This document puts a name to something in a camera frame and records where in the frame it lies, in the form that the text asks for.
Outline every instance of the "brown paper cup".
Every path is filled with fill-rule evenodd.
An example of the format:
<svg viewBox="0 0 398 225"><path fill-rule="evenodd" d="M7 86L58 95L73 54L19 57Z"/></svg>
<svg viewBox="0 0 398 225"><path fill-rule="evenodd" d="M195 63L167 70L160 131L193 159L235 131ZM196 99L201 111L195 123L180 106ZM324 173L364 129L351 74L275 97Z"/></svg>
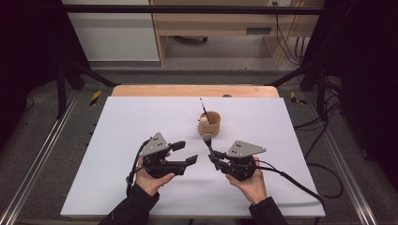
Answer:
<svg viewBox="0 0 398 225"><path fill-rule="evenodd" d="M205 116L205 113L203 112L199 118L198 131L202 137L205 134L211 134L211 136L214 137L220 132L220 122L222 121L222 118L217 112L207 112L207 115L211 124L201 121L201 118Z"/></svg>

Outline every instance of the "white cabinet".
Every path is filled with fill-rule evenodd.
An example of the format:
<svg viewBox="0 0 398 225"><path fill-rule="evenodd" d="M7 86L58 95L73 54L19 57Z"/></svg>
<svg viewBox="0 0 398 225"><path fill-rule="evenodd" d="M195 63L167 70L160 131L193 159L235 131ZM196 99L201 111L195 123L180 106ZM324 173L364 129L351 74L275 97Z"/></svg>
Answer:
<svg viewBox="0 0 398 225"><path fill-rule="evenodd" d="M149 5L147 0L63 0L64 5ZM159 61L152 16L69 13L88 61Z"/></svg>

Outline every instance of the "black sleeve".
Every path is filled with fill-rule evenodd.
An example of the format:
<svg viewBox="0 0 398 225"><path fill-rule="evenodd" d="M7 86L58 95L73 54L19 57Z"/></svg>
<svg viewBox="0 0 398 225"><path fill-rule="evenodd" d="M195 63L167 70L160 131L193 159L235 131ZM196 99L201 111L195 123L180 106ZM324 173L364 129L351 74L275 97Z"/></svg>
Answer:
<svg viewBox="0 0 398 225"><path fill-rule="evenodd" d="M258 225L287 224L272 197L268 197L256 205L251 205L249 210Z"/></svg>
<svg viewBox="0 0 398 225"><path fill-rule="evenodd" d="M99 225L146 225L149 211L159 200L157 192L153 197L134 184L130 196L123 200Z"/></svg>

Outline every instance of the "white tabletop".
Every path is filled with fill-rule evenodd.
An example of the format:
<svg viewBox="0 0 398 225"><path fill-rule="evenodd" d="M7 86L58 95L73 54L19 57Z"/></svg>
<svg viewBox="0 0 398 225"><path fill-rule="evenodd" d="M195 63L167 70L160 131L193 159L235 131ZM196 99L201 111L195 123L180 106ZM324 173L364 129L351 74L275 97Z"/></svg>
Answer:
<svg viewBox="0 0 398 225"><path fill-rule="evenodd" d="M316 192L282 98L202 97L208 111L221 117L214 150L226 152L235 140L267 148L256 155ZM108 97L61 211L66 217L109 214L126 198L126 181L141 144L160 132L169 143L186 141L168 160L199 155L182 176L161 187L150 212L159 217L231 217L250 215L250 203L208 159L197 131L203 112L199 97ZM264 172L268 196L286 217L323 217L318 200L274 172Z"/></svg>

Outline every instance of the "human hand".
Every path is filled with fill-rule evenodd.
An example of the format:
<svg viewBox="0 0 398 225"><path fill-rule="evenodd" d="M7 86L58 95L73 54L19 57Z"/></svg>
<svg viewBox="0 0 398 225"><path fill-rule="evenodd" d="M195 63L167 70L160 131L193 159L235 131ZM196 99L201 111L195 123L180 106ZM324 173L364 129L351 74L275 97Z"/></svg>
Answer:
<svg viewBox="0 0 398 225"><path fill-rule="evenodd" d="M268 197L263 172L259 169L255 170L251 178L241 182L229 174L225 177L229 180L229 183L232 186L239 188L246 199L253 204L258 204Z"/></svg>
<svg viewBox="0 0 398 225"><path fill-rule="evenodd" d="M143 164L143 158L140 157L138 159L138 165L141 166ZM142 188L146 194L150 196L154 196L158 189L169 183L176 175L172 172L164 175L161 178L153 178L149 175L145 169L141 169L137 172L137 178L135 179L135 183Z"/></svg>

